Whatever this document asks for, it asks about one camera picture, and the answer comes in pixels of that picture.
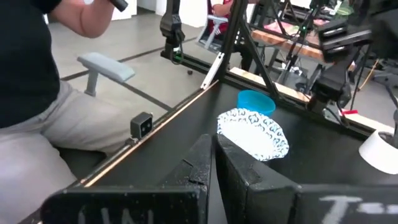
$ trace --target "blue plastic cup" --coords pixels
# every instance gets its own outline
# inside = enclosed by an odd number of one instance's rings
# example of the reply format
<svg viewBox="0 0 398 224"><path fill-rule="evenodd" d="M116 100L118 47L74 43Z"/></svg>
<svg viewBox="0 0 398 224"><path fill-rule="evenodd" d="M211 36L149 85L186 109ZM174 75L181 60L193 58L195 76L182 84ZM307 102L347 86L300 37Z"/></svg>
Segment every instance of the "blue plastic cup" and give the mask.
<svg viewBox="0 0 398 224"><path fill-rule="evenodd" d="M255 111L270 117L276 109L274 100L254 90L243 90L238 94L237 108Z"/></svg>

